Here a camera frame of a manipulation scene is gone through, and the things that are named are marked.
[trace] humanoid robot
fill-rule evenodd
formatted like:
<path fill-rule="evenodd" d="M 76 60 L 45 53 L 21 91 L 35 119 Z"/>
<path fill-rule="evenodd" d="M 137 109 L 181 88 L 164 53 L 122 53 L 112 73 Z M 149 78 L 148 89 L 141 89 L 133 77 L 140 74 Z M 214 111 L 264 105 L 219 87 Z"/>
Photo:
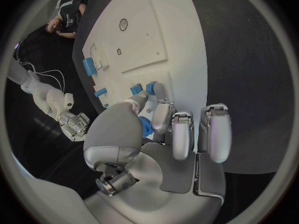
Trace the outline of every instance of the humanoid robot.
<path fill-rule="evenodd" d="M 35 104 L 59 122 L 73 141 L 84 140 L 86 164 L 99 172 L 99 191 L 84 200 L 102 224 L 210 224 L 225 197 L 222 168 L 230 152 L 232 131 L 228 108 L 216 104 L 201 109 L 200 137 L 194 150 L 191 111 L 177 111 L 163 84 L 155 83 L 157 107 L 151 120 L 153 142 L 142 146 L 143 124 L 138 114 L 149 94 L 141 91 L 89 119 L 69 110 L 71 94 L 39 81 L 17 61 L 8 78 L 33 95 Z"/>

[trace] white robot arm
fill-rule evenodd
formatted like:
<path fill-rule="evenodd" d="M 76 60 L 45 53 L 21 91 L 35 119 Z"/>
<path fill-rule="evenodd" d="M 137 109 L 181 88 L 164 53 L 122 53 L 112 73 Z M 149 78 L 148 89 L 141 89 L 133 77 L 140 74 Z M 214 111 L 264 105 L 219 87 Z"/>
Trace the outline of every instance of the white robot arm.
<path fill-rule="evenodd" d="M 62 132 L 72 141 L 84 141 L 90 122 L 84 113 L 72 114 L 73 95 L 64 94 L 49 84 L 40 82 L 32 71 L 26 71 L 16 60 L 12 60 L 7 77 L 19 84 L 21 89 L 32 94 L 35 104 L 47 115 L 59 122 Z"/>

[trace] person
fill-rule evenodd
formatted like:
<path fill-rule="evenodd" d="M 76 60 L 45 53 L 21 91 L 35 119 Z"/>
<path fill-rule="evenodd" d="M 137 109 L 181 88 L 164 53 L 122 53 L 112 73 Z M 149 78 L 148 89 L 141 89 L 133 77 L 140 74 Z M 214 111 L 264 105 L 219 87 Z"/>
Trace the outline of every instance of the person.
<path fill-rule="evenodd" d="M 49 34 L 56 32 L 59 36 L 76 38 L 78 24 L 88 0 L 60 0 L 58 15 L 45 26 Z"/>

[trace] cable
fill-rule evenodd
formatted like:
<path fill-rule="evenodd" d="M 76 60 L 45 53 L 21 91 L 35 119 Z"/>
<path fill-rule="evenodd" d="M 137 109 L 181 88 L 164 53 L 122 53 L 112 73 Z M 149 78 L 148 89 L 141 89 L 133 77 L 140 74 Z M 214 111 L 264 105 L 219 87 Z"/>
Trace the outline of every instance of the cable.
<path fill-rule="evenodd" d="M 26 37 L 19 43 L 19 45 L 18 45 L 18 47 L 17 47 L 17 49 L 16 49 L 15 56 L 16 56 L 17 61 L 18 61 L 22 66 L 24 66 L 24 65 L 30 65 L 30 66 L 32 66 L 32 69 L 33 69 L 33 72 L 34 72 L 34 73 L 37 73 L 37 74 L 39 74 L 39 75 L 41 75 L 41 76 L 49 76 L 49 77 L 54 78 L 54 79 L 57 81 L 57 83 L 59 84 L 60 90 L 61 90 L 62 92 L 64 92 L 64 90 L 65 90 L 65 80 L 64 80 L 64 76 L 63 76 L 63 74 L 62 74 L 61 71 L 59 71 L 59 70 L 50 70 L 50 71 L 44 71 L 44 72 L 37 72 L 37 71 L 35 70 L 35 66 L 34 66 L 32 63 L 30 63 L 30 62 L 21 62 L 21 60 L 19 59 L 19 56 L 18 56 L 18 55 L 19 55 L 19 48 L 20 48 L 20 46 L 21 46 L 21 43 L 22 43 L 26 38 L 27 38 L 27 36 L 26 36 Z M 44 73 L 47 73 L 47 72 L 53 72 L 53 71 L 57 71 L 57 72 L 59 72 L 59 73 L 61 74 L 61 76 L 62 76 L 62 80 L 63 80 L 63 88 L 61 87 L 61 84 L 60 84 L 59 80 L 58 80 L 56 77 L 54 77 L 54 76 L 52 76 L 52 75 L 46 75 L 46 74 L 44 74 Z"/>

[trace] blue part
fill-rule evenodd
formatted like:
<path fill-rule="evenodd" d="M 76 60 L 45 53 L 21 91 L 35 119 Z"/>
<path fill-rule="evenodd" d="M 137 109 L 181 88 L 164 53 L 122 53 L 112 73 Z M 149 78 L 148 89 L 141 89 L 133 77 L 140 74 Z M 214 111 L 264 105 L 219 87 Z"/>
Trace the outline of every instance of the blue part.
<path fill-rule="evenodd" d="M 90 57 L 83 60 L 83 65 L 85 67 L 85 71 L 88 76 L 91 76 L 91 75 L 94 75 L 97 73 L 96 68 L 93 64 L 93 61 Z"/>
<path fill-rule="evenodd" d="M 146 138 L 153 133 L 153 130 L 150 127 L 150 120 L 144 116 L 139 116 L 139 119 L 141 120 L 143 125 L 143 138 Z"/>
<path fill-rule="evenodd" d="M 153 86 L 155 83 L 156 81 L 147 84 L 147 92 L 152 96 L 154 96 Z"/>
<path fill-rule="evenodd" d="M 132 92 L 133 96 L 134 96 L 134 95 L 137 95 L 137 94 L 140 93 L 141 91 L 142 91 L 142 87 L 141 87 L 140 84 L 135 85 L 135 86 L 133 86 L 133 87 L 131 88 L 131 92 Z"/>
<path fill-rule="evenodd" d="M 95 92 L 95 97 L 99 97 L 99 96 L 101 96 L 104 93 L 107 93 L 106 88 L 102 88 L 101 90 Z"/>

